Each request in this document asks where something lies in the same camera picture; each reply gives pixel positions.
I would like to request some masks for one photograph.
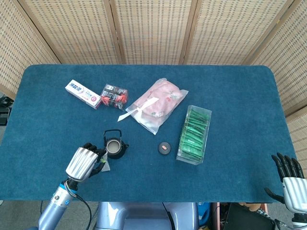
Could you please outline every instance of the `green packet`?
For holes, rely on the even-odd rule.
[[[181,131],[177,160],[191,164],[203,162],[211,111],[189,105]]]

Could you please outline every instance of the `floor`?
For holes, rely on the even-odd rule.
[[[5,126],[0,126],[0,141],[3,138]],[[42,210],[46,207],[49,201],[44,201]],[[41,201],[9,201],[5,200],[0,205],[0,230],[24,230],[31,226],[37,226],[40,216]],[[97,202],[89,202],[92,213],[97,210]],[[291,226],[290,213],[285,205],[274,203],[268,204],[268,213],[273,219],[279,219],[287,225]],[[96,217],[93,219],[90,229],[93,228],[96,222]],[[64,213],[57,230],[84,230],[89,221],[89,212],[85,204],[74,201]]]

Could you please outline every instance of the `toothpaste box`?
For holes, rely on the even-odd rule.
[[[75,80],[71,80],[65,89],[94,109],[97,109],[101,104],[100,96],[98,94],[87,89]]]

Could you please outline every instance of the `robotic hand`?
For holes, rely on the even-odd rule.
[[[287,209],[294,213],[292,218],[293,228],[275,220],[278,229],[285,226],[295,230],[307,230],[307,180],[299,162],[280,153],[272,155],[276,163],[278,174],[283,183],[283,195],[274,194],[269,188],[265,192],[273,199],[285,204]]]
[[[59,185],[50,203],[39,218],[39,230],[54,230],[74,197],[84,202],[89,208],[90,222],[87,227],[89,229],[92,219],[91,209],[76,193],[78,190],[77,185],[102,170],[105,163],[101,162],[101,158],[105,154],[107,154],[105,149],[97,149],[91,143],[87,143],[77,149],[66,169],[68,178]]]

